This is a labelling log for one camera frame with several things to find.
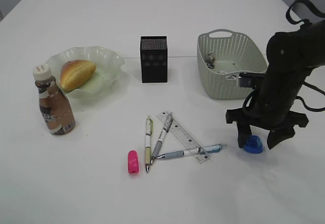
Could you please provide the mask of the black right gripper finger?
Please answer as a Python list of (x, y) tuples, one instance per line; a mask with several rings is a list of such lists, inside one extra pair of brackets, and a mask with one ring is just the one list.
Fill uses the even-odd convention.
[(294, 135), (295, 130), (293, 127), (270, 131), (267, 138), (268, 148), (272, 149), (282, 141), (293, 138)]
[(246, 144), (246, 141), (252, 135), (250, 125), (237, 122), (237, 130), (238, 130), (238, 146), (239, 148), (243, 148)]

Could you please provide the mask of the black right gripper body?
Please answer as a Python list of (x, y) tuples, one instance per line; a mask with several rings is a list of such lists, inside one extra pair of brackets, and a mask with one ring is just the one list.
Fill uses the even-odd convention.
[(309, 122), (307, 115), (303, 113), (289, 111), (284, 116), (263, 115), (260, 118), (253, 118), (246, 115), (242, 108), (227, 110), (225, 119), (228, 124), (235, 122), (239, 129), (250, 128), (252, 125), (265, 130), (288, 129), (296, 125), (306, 127)]

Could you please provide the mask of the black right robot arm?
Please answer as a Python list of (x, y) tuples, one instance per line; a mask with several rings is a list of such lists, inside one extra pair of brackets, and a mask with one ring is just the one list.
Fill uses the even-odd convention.
[(243, 148), (252, 135), (251, 126), (269, 131), (269, 149), (293, 138), (295, 126), (306, 127), (306, 114), (291, 111), (303, 85), (321, 90), (305, 81), (316, 68), (324, 66), (324, 21), (303, 25), (298, 31), (277, 32), (267, 44), (268, 68), (264, 74), (241, 72), (239, 87), (252, 88), (243, 106), (227, 110), (226, 122), (236, 122), (238, 146)]

